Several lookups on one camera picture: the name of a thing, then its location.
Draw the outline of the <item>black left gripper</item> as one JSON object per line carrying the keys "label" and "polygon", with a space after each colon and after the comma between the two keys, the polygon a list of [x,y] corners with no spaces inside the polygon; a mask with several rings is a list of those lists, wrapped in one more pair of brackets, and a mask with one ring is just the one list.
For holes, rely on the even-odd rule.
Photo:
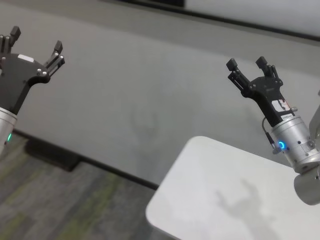
{"label": "black left gripper", "polygon": [[20,58],[17,53],[11,53],[20,35],[18,26],[14,26],[9,35],[0,35],[0,107],[15,115],[31,87],[48,83],[51,76],[65,64],[65,58],[61,55],[63,44],[60,40],[56,42],[51,57],[45,64],[36,60],[31,62]]}

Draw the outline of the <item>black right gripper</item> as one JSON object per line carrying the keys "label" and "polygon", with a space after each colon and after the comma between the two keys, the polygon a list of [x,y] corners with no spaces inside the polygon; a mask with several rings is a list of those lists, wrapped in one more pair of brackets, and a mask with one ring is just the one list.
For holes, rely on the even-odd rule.
{"label": "black right gripper", "polygon": [[264,76],[249,81],[240,71],[234,58],[231,58],[226,67],[230,71],[228,79],[241,91],[245,98],[254,100],[271,126],[293,117],[295,114],[280,92],[283,85],[274,65],[268,64],[264,56],[256,62]]}

